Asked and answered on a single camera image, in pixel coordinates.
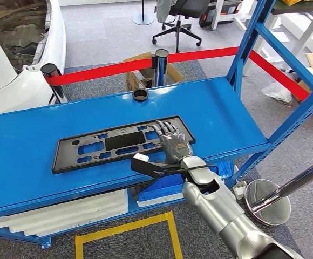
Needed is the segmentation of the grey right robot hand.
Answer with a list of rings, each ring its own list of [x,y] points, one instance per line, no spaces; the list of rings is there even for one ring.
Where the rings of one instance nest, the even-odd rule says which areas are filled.
[[[175,125],[167,121],[157,120],[150,125],[156,131],[161,147],[166,154],[166,163],[176,164],[187,156],[194,155],[185,135]]]

